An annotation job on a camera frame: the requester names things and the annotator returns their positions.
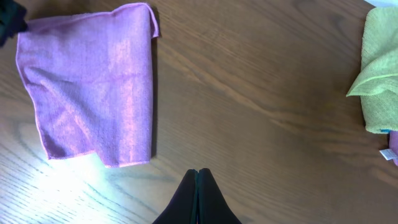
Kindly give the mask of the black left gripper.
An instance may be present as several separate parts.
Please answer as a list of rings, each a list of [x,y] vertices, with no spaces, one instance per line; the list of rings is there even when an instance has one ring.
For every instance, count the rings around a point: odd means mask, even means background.
[[[1,0],[1,47],[6,41],[27,30],[27,9],[14,0]]]

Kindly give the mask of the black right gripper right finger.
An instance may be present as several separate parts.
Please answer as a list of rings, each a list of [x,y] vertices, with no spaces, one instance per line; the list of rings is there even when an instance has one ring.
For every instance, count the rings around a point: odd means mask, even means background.
[[[241,224],[231,211],[208,168],[198,174],[198,222],[200,224]]]

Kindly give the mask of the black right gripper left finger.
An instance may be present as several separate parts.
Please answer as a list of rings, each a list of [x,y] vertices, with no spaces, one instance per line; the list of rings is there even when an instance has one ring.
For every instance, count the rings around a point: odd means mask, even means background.
[[[164,211],[153,224],[196,224],[198,172],[189,169]]]

